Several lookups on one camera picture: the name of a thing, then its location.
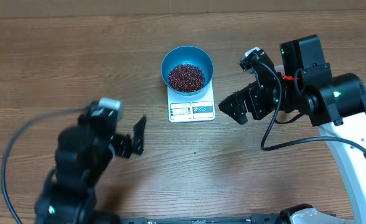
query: blue bowl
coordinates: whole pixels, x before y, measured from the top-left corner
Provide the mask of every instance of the blue bowl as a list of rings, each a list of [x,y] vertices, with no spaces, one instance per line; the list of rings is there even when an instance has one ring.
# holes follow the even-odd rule
[[[204,73],[205,81],[204,87],[202,89],[186,93],[173,89],[169,84],[168,76],[170,72],[178,65],[190,64],[199,67]],[[200,93],[202,90],[206,89],[209,85],[213,75],[214,75],[214,64],[210,59],[209,55],[205,53],[202,49],[193,46],[182,46],[171,50],[162,61],[161,65],[161,75],[165,84],[175,93],[192,96]]]

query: pile of red beans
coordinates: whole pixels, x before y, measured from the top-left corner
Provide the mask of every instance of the pile of red beans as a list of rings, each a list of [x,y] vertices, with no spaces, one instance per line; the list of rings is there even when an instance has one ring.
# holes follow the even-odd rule
[[[205,77],[202,70],[194,65],[176,66],[169,74],[170,86],[181,92],[194,92],[204,87]]]

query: wooden table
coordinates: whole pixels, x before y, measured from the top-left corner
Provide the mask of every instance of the wooden table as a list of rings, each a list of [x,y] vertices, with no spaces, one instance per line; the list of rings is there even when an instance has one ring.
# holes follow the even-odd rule
[[[352,72],[366,86],[366,11],[0,20],[0,166],[24,121],[109,96],[126,105],[119,133],[131,132],[143,114],[148,124],[143,155],[116,159],[104,173],[97,208],[122,217],[225,217],[310,203],[352,218],[324,142],[263,152],[260,141],[271,116],[244,126],[219,110],[212,122],[167,119],[160,66],[173,48],[196,45],[211,56],[218,103],[254,80],[237,65],[246,50],[259,46],[279,65],[280,43],[311,34],[321,38],[333,75]],[[33,221],[35,200],[54,166],[57,135],[76,117],[35,125],[11,152],[7,186],[25,223]],[[276,125],[266,144],[317,135],[302,118]],[[13,223],[1,187],[0,223]]]

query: white digital scale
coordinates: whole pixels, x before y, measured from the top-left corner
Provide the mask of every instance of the white digital scale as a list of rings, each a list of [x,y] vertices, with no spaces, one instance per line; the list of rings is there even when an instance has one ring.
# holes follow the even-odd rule
[[[193,96],[182,96],[168,87],[168,115],[171,123],[213,121],[215,119],[212,81]]]

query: wire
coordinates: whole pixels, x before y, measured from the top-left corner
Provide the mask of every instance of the wire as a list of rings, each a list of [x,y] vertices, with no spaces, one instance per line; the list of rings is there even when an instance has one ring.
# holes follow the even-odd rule
[[[299,68],[295,71],[295,74],[294,74],[294,86],[295,86],[295,92],[296,94],[298,94],[298,96],[302,95],[301,91],[299,90],[299,87],[298,87],[298,74],[299,72],[303,70],[302,68]]]
[[[366,158],[366,148],[364,148],[360,144],[357,144],[356,142],[350,141],[348,139],[338,138],[338,137],[329,137],[329,136],[298,139],[298,140],[295,140],[295,141],[289,141],[289,142],[286,142],[286,143],[277,144],[275,146],[265,147],[266,139],[267,139],[267,137],[268,137],[268,135],[269,135],[269,133],[271,131],[271,128],[273,127],[273,124],[276,121],[276,117],[277,117],[278,111],[279,111],[280,106],[281,106],[281,96],[283,95],[283,91],[282,91],[281,82],[278,79],[278,77],[275,74],[275,72],[272,71],[272,69],[270,69],[267,65],[265,65],[264,63],[262,63],[262,62],[260,62],[258,60],[252,60],[252,62],[255,62],[255,63],[259,64],[259,65],[262,65],[263,67],[265,67],[274,76],[275,80],[277,81],[278,91],[279,91],[279,101],[278,101],[276,110],[274,111],[274,115],[273,115],[273,117],[272,117],[272,119],[270,121],[270,124],[269,124],[268,129],[266,130],[265,134],[263,135],[262,142],[260,143],[260,148],[262,150],[264,150],[264,151],[272,151],[272,150],[276,150],[276,149],[281,149],[282,147],[293,146],[293,145],[296,145],[296,144],[302,144],[302,143],[306,143],[306,142],[337,141],[337,142],[343,142],[343,143],[346,143],[346,144],[350,144],[351,146],[356,147],[357,149],[359,149],[360,151],[363,152],[364,157]]]
[[[293,117],[292,119],[290,119],[289,121],[285,121],[285,122],[280,122],[277,119],[274,121],[276,124],[291,124],[294,121],[296,121],[297,119],[301,118],[304,114],[300,113],[297,114],[295,117]]]
[[[17,215],[16,211],[13,208],[13,205],[10,202],[10,198],[9,195],[7,194],[7,190],[6,190],[6,162],[7,162],[7,158],[10,155],[10,151],[11,148],[13,147],[13,144],[15,143],[15,141],[17,141],[17,139],[20,137],[20,135],[27,129],[29,128],[31,125],[33,125],[34,123],[43,120],[43,119],[49,119],[49,118],[53,118],[56,116],[61,116],[61,115],[65,115],[65,114],[70,114],[70,113],[78,113],[83,111],[84,108],[80,108],[80,109],[76,109],[76,108],[72,108],[72,109],[66,109],[66,110],[62,110],[62,111],[56,111],[56,112],[52,112],[52,113],[48,113],[48,114],[44,114],[41,116],[38,116],[34,119],[31,119],[29,121],[27,121],[15,134],[14,136],[11,138],[11,140],[9,141],[9,144],[7,145],[6,150],[4,151],[3,154],[3,159],[2,159],[2,168],[1,168],[1,185],[2,185],[2,193],[3,193],[3,197],[4,200],[6,202],[7,207],[9,208],[9,211],[11,212],[11,215],[13,216],[13,218],[15,219],[17,224],[21,224],[21,220],[19,218],[19,216]]]

